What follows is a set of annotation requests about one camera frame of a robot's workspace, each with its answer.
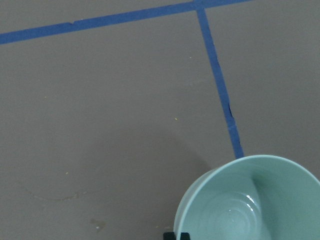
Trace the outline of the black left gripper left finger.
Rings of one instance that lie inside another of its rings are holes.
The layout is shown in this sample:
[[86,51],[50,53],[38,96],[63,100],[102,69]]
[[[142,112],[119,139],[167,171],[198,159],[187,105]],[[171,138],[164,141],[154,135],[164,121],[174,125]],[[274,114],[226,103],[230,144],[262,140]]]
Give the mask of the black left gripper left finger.
[[174,232],[164,232],[163,240],[176,240],[176,235]]

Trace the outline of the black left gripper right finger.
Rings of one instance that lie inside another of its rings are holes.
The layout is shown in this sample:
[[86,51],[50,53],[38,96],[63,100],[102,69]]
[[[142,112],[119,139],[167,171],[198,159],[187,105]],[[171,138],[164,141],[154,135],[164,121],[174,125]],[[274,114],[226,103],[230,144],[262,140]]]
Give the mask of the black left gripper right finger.
[[190,234],[188,232],[182,232],[180,234],[180,240],[190,240]]

